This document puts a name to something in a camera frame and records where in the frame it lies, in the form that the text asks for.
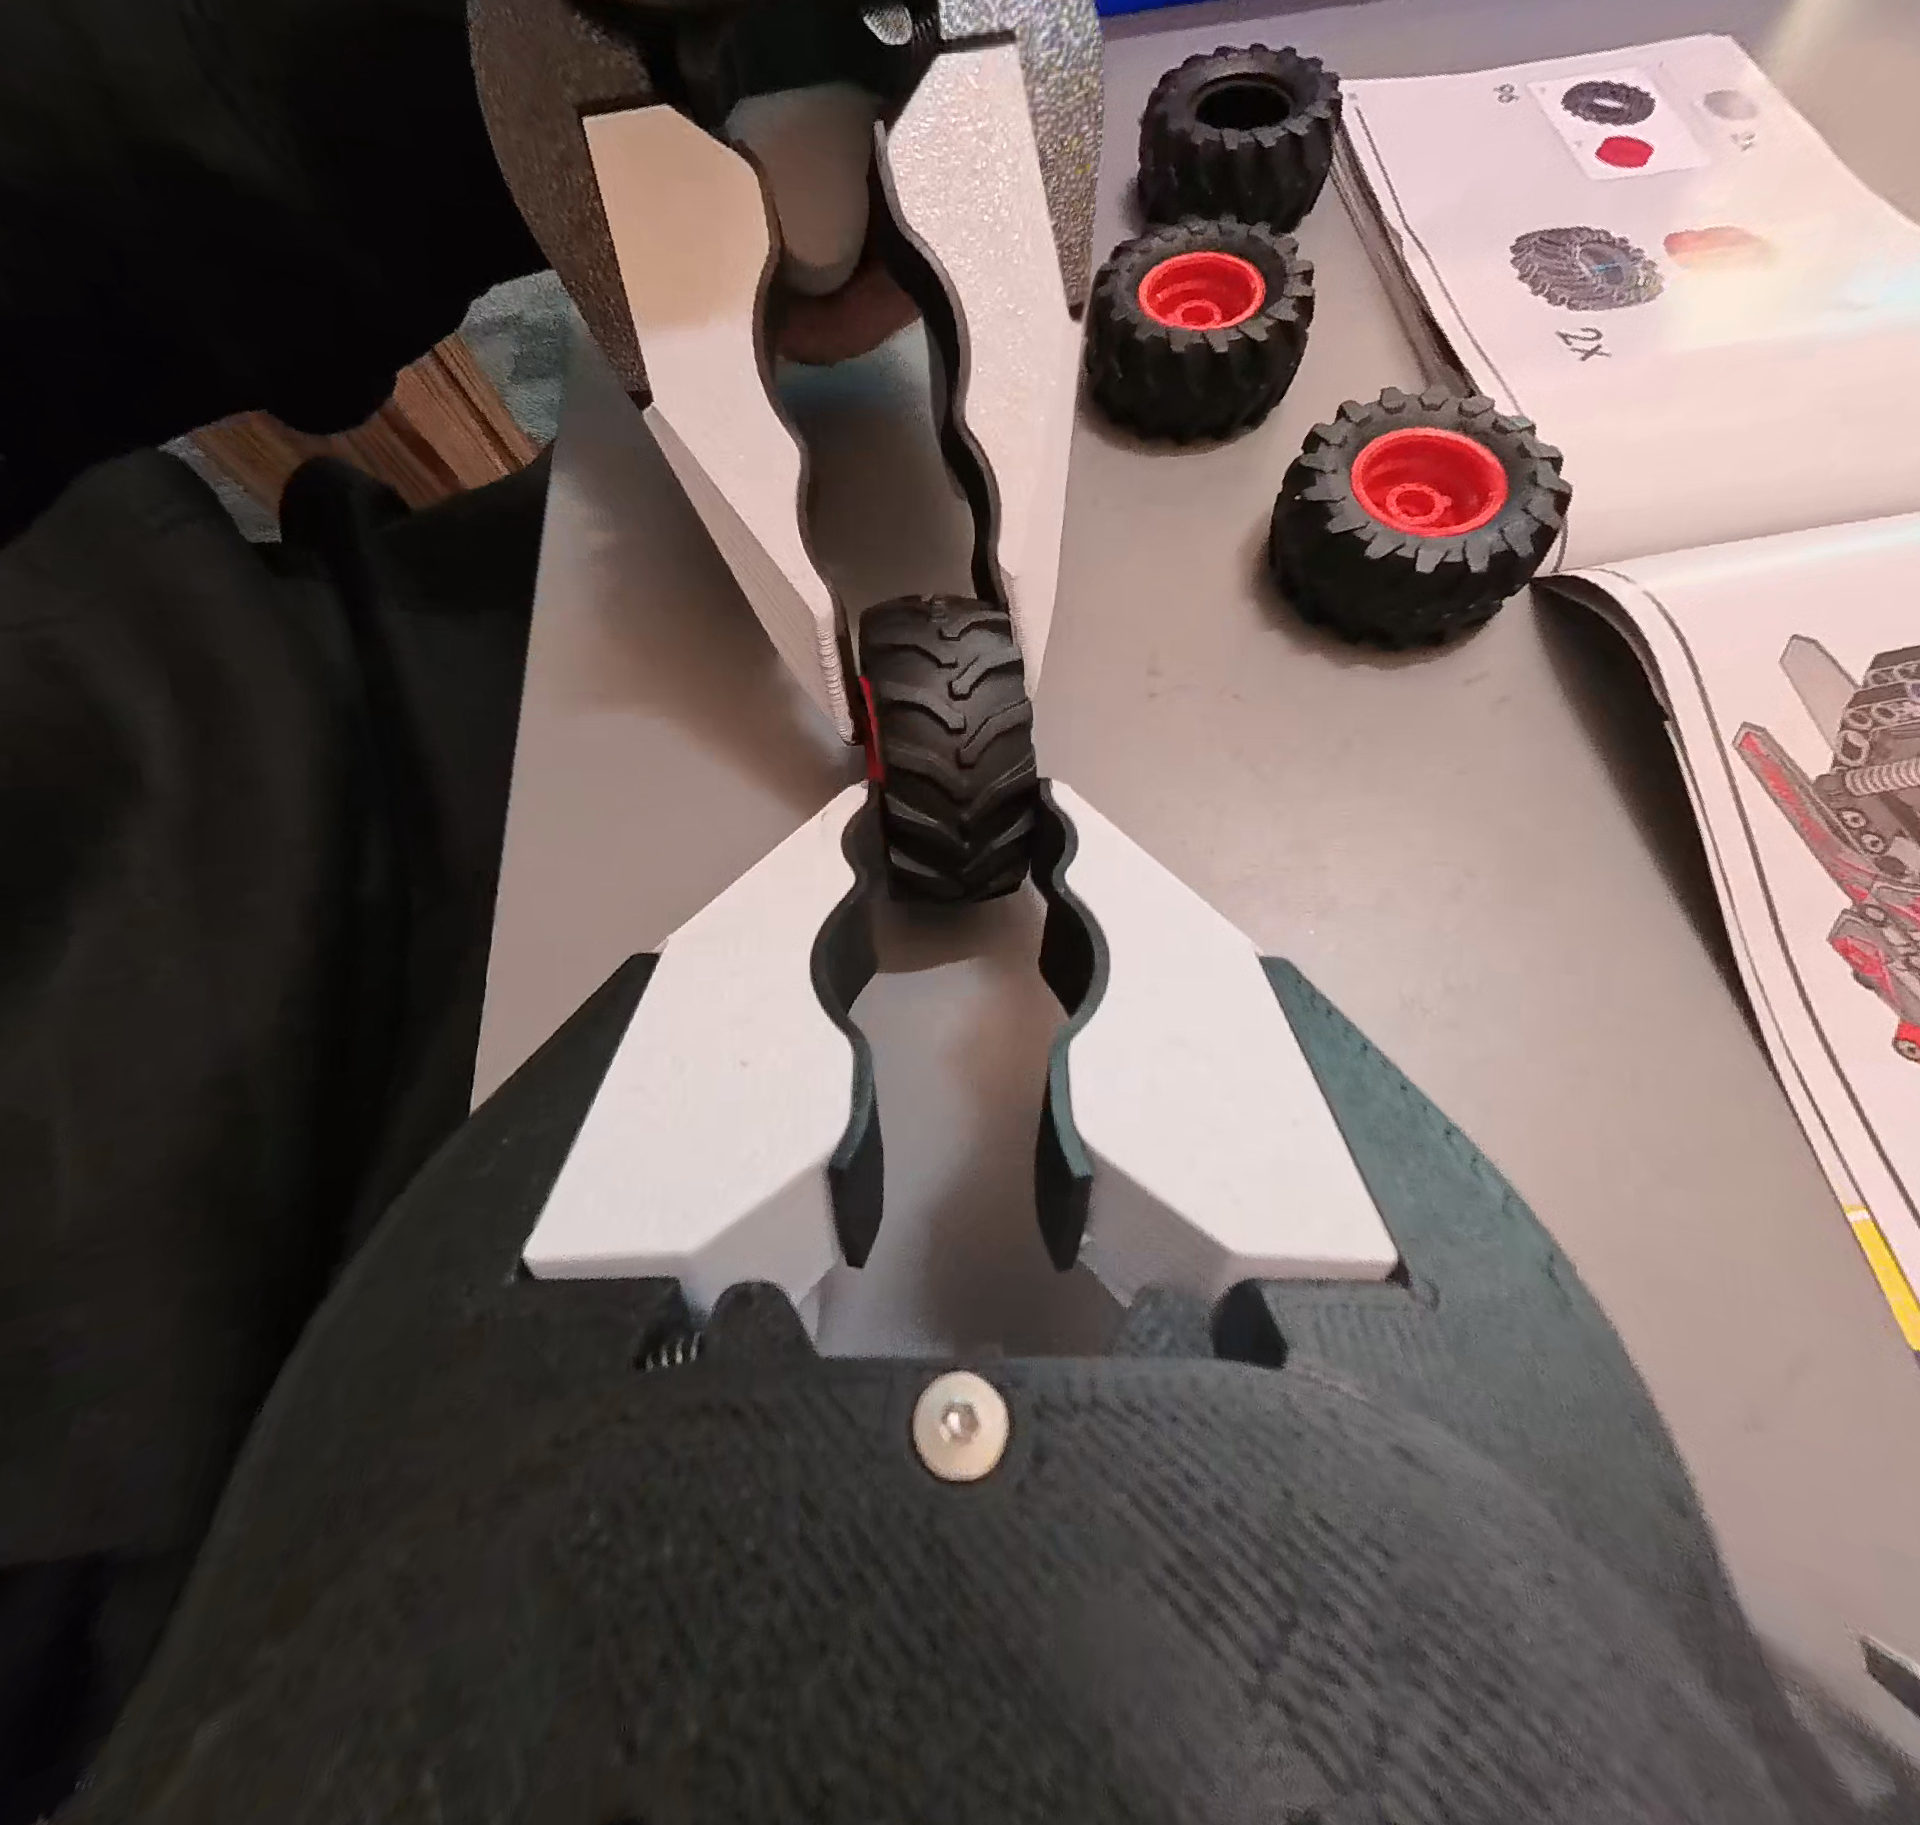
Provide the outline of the white instruction booklet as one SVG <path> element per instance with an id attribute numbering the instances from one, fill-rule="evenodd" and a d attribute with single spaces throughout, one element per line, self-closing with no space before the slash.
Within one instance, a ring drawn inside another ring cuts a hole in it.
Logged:
<path id="1" fill-rule="evenodd" d="M 1731 36 L 1348 79 L 1427 367 L 1562 453 L 1748 1005 L 1916 1349 L 1917 232 Z"/>

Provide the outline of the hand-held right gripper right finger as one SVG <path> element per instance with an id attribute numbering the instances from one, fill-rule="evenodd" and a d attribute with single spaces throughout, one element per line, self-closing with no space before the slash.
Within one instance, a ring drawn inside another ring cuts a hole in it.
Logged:
<path id="1" fill-rule="evenodd" d="M 1034 1155 L 1048 1262 L 1108 1295 L 1387 1284 L 1400 1252 L 1258 947 L 1062 781 L 1031 877 L 1062 1014 Z"/>

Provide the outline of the black toy wheel red hub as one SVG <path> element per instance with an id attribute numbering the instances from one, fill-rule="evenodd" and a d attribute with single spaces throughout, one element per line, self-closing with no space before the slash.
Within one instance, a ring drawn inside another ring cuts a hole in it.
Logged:
<path id="1" fill-rule="evenodd" d="M 1314 264 L 1278 228 L 1185 217 L 1149 230 L 1094 275 L 1084 322 L 1091 401 L 1137 440 L 1232 440 L 1284 401 L 1316 305 Z"/>
<path id="2" fill-rule="evenodd" d="M 1562 454 L 1487 396 L 1387 389 L 1316 425 L 1284 472 L 1270 576 L 1309 625 L 1375 649 L 1472 634 L 1559 545 Z"/>
<path id="3" fill-rule="evenodd" d="M 1040 770 L 1010 614 L 971 595 L 891 597 L 862 612 L 858 652 L 896 896 L 984 905 L 1018 891 Z"/>

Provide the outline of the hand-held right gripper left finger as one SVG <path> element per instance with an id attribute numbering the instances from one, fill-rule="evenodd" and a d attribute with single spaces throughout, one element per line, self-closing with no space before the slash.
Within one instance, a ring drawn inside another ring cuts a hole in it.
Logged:
<path id="1" fill-rule="evenodd" d="M 544 1284 L 657 1278 L 708 1315 L 735 1285 L 818 1318 L 883 1208 L 874 796 L 839 791 L 679 925 L 530 1230 Z"/>

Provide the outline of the black toy tyre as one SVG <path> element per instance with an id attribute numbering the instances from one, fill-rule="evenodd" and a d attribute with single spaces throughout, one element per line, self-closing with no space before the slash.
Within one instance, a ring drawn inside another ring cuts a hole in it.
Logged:
<path id="1" fill-rule="evenodd" d="M 1164 73 L 1143 110 L 1145 220 L 1237 218 L 1292 232 L 1334 154 L 1339 81 L 1294 48 L 1220 48 Z"/>

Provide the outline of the white desk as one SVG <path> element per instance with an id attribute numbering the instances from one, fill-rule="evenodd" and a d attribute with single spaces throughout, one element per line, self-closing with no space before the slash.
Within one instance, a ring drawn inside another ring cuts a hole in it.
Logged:
<path id="1" fill-rule="evenodd" d="M 1168 64 L 1278 36 L 1346 78 L 1721 32 L 1916 217 L 1916 0 L 1239 0 L 1109 27 L 1102 248 L 1129 220 Z M 1320 310 L 1247 438 L 1153 453 L 1079 417 L 1040 748 L 1264 954 L 1299 966 L 1476 1142 L 1611 1315 L 1782 1664 L 1903 1745 L 1856 1635 L 1916 1645 L 1916 1364 L 1799 1137 L 1692 809 L 1623 639 L 1554 593 L 1463 643 L 1373 658 L 1269 586 L 1266 511 L 1305 427 L 1416 378 L 1337 197 L 1305 223 Z M 969 528 L 917 332 L 787 389 L 849 605 L 937 590 Z M 851 781 L 618 379 L 576 332 L 539 539 L 474 1103 Z M 864 1351 L 1075 1351 L 1114 1315 L 1057 1277 L 1032 1143 L 1058 1009 L 1044 906 L 884 905 L 855 1009 L 884 1222 L 832 1288 Z"/>

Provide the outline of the person's black clothing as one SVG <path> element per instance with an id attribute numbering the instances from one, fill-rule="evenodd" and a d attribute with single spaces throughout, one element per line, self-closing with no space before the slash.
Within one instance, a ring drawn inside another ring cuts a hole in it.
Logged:
<path id="1" fill-rule="evenodd" d="M 465 0 L 3 3 L 3 1788 L 83 1782 L 347 1252 L 465 1117 L 546 465 L 366 423 L 542 258 Z"/>

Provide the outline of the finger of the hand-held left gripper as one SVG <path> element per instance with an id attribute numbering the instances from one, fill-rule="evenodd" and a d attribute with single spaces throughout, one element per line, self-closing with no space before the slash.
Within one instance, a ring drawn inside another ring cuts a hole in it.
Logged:
<path id="1" fill-rule="evenodd" d="M 779 197 L 800 204 L 805 278 L 845 278 L 868 233 L 874 95 L 765 92 L 709 132 L 672 104 L 590 112 L 585 149 L 649 427 L 774 649 L 839 739 L 858 739 L 845 610 L 805 539 L 803 442 L 771 386 Z"/>
<path id="2" fill-rule="evenodd" d="M 935 434 L 972 514 L 972 590 L 1013 629 L 1058 597 L 1079 337 L 1019 52 L 942 52 L 874 128 L 881 261 L 917 305 Z"/>

